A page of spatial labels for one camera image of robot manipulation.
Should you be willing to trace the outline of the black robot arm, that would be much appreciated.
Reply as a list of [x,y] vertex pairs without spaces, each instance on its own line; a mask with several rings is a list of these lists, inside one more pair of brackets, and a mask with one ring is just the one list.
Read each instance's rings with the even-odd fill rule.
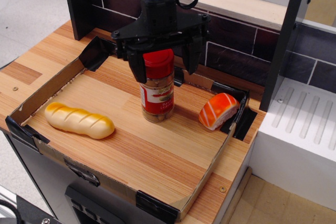
[[198,67],[203,46],[208,41],[208,14],[188,14],[198,0],[182,5],[179,0],[140,0],[141,14],[133,23],[115,30],[118,58],[128,61],[137,82],[146,83],[144,53],[181,46],[186,70],[193,74]]

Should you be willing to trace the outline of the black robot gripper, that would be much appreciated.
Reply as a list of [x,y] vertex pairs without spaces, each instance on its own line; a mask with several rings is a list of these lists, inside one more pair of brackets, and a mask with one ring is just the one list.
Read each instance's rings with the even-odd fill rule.
[[179,0],[140,0],[139,18],[112,32],[118,58],[128,60],[139,83],[146,83],[143,54],[180,47],[188,74],[198,67],[203,46],[208,40],[208,14],[178,10]]

